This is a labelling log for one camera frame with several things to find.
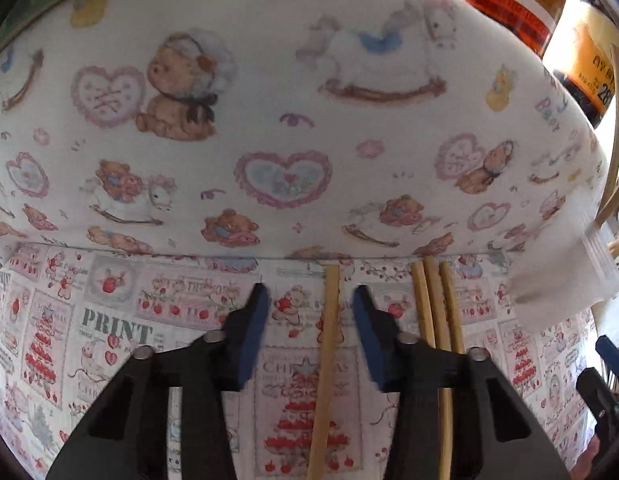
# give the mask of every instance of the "yellow duck print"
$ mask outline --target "yellow duck print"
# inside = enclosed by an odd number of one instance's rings
[[[70,24],[75,28],[91,27],[106,13],[107,0],[74,0]]]
[[[514,88],[516,72],[501,65],[485,101],[494,112],[501,112],[509,105],[509,94]]]

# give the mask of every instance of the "metal screw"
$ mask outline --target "metal screw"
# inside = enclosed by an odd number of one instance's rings
[[[147,345],[139,346],[132,355],[134,356],[134,359],[147,359],[154,355],[154,348]]]
[[[403,345],[413,345],[418,341],[418,336],[411,332],[400,332],[398,334],[398,341]]]
[[[473,361],[485,361],[489,357],[489,352],[480,346],[473,346],[467,350],[467,355]]]
[[[222,330],[210,330],[203,336],[206,343],[220,343],[225,339],[225,333]]]

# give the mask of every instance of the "printed cloth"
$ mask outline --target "printed cloth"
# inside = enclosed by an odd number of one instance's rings
[[[544,332],[520,327],[507,294],[502,252],[448,258],[465,346],[482,346],[525,399],[571,467],[593,433],[576,393],[586,366],[600,365],[589,310]],[[126,256],[28,244],[0,270],[0,434],[43,479],[82,415],[130,352],[180,348],[220,328],[256,282],[270,311],[252,379],[225,394],[238,478],[304,477],[318,381],[325,261]],[[367,284],[378,308],[417,333],[409,261],[340,261],[340,330],[327,444],[333,479],[381,479],[397,395],[369,378],[350,298]],[[168,428],[179,477],[179,392]]]
[[[605,164],[461,0],[65,0],[0,54],[2,262],[521,251]]]

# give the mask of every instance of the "star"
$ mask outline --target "star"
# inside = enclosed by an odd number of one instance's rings
[[[307,357],[303,358],[303,362],[299,364],[292,364],[292,368],[295,373],[301,374],[304,377],[310,377],[314,375],[318,370],[318,365],[313,365],[310,363],[310,359]]]

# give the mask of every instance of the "dark liquid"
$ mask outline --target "dark liquid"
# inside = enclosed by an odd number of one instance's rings
[[[594,128],[597,128],[601,121],[603,120],[603,114],[598,111],[598,108],[594,106],[594,104],[590,101],[589,97],[584,94],[584,92],[572,83],[562,72],[558,70],[553,71],[554,77],[558,79],[561,85],[564,86],[565,90],[567,90],[571,96],[576,99],[576,102],[581,107],[581,109],[585,112],[585,116],[589,119],[590,123]]]

